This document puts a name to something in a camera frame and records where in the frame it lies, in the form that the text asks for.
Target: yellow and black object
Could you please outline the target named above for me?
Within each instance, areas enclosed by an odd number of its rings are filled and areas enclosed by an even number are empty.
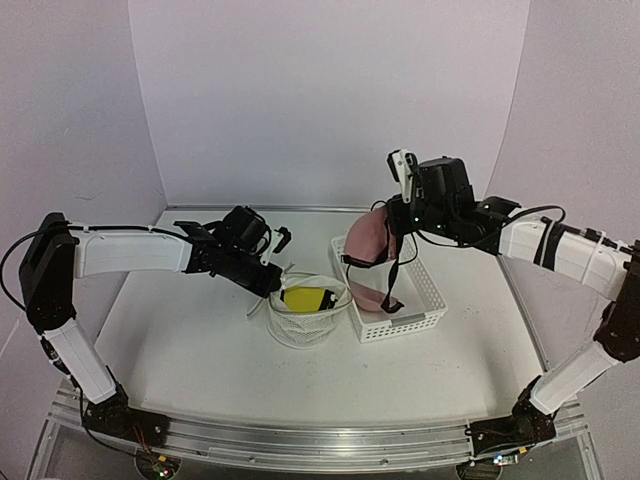
[[[282,291],[280,300],[292,312],[319,312],[336,305],[336,294],[321,287],[290,287]]]

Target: white mesh bag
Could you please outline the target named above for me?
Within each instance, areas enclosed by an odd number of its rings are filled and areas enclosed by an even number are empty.
[[[292,312],[280,300],[281,291],[274,292],[269,296],[267,327],[276,340],[288,347],[311,348],[324,342],[336,328],[340,319],[344,317],[340,313],[351,305],[353,296],[344,283],[324,275],[287,274],[282,288],[296,286],[327,288],[335,292],[337,297],[335,306],[319,312]]]

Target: gray wall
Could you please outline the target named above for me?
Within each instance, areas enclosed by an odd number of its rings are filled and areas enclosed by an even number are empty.
[[[635,2],[532,2],[506,136],[490,193],[557,202],[568,223],[640,236],[640,9]],[[552,364],[598,325],[597,295],[512,263]],[[640,361],[581,395],[608,480],[638,478]]]
[[[49,211],[147,223],[163,210],[127,0],[2,2],[0,88],[0,251]],[[13,261],[14,292],[16,273]],[[79,319],[92,335],[122,281],[77,282]],[[59,381],[33,329],[0,295],[0,468],[10,478],[24,475]]]
[[[370,205],[397,192],[385,159],[400,147],[464,156],[484,192],[528,7],[131,0],[169,203]]]

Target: white table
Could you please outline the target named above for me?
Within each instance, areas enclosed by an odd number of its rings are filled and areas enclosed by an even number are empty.
[[[221,210],[170,210],[158,225],[206,223]],[[332,274],[329,241],[358,213],[265,211],[292,242],[273,261]],[[128,276],[97,348],[131,404],[202,419],[265,424],[416,424],[507,414],[542,371],[496,258],[419,243],[449,305],[435,329],[360,344],[344,322],[326,343],[287,348],[267,332],[256,298],[206,274]]]

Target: rectangular white basket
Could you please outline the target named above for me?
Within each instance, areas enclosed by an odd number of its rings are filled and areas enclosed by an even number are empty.
[[[337,237],[331,240],[331,250],[335,272],[348,284],[347,265],[342,263],[345,239]],[[411,259],[415,253],[414,245],[405,238],[400,260]],[[370,269],[352,267],[349,275],[353,281],[386,293],[391,265],[392,262],[387,262]],[[392,295],[405,305],[395,314],[367,312],[354,302],[351,317],[360,342],[374,342],[433,328],[447,312],[447,304],[420,257],[400,267]]]

